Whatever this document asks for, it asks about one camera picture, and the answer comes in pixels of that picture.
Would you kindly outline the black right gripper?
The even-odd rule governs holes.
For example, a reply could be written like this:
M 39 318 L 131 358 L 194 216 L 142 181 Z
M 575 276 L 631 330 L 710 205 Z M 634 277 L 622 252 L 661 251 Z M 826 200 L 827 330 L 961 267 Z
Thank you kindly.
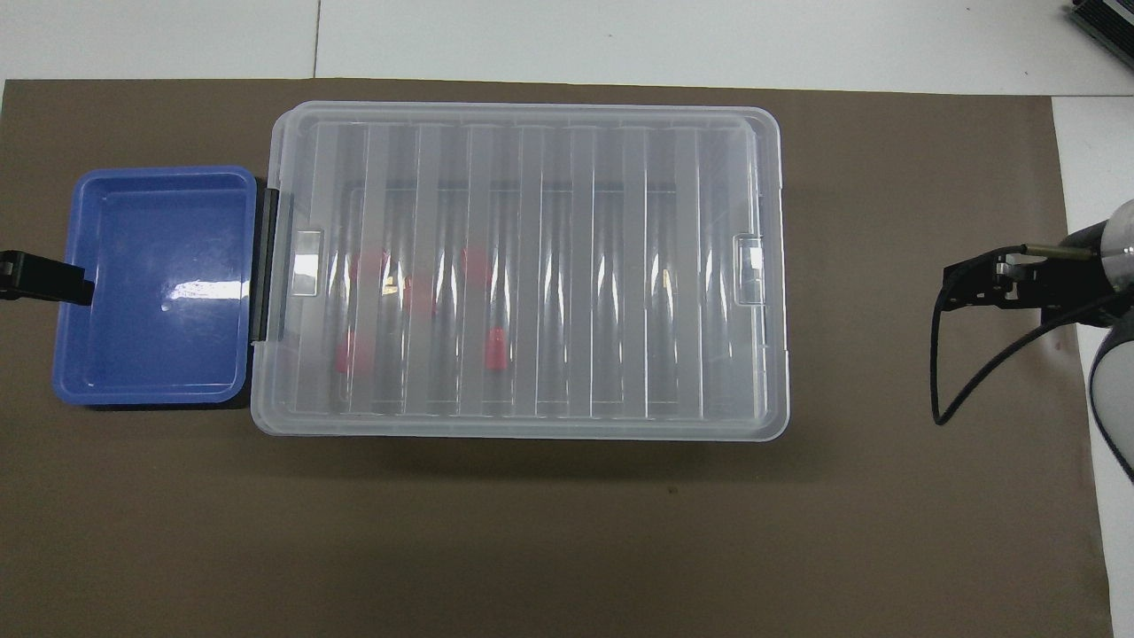
M 1064 249 L 1091 252 L 1088 260 L 1069 260 L 1064 270 L 1063 294 L 1067 311 L 1084 307 L 1089 301 L 1112 292 L 1101 261 L 1103 230 L 1105 226 L 1089 226 L 1060 241 Z M 943 311 L 999 307 L 1005 300 L 1006 308 L 1053 311 L 1064 307 L 1060 294 L 1063 266 L 1057 260 L 1025 261 L 1022 257 L 1008 257 L 1008 294 L 1005 288 L 1007 279 L 999 271 L 1004 263 L 1005 257 L 975 257 L 943 267 Z

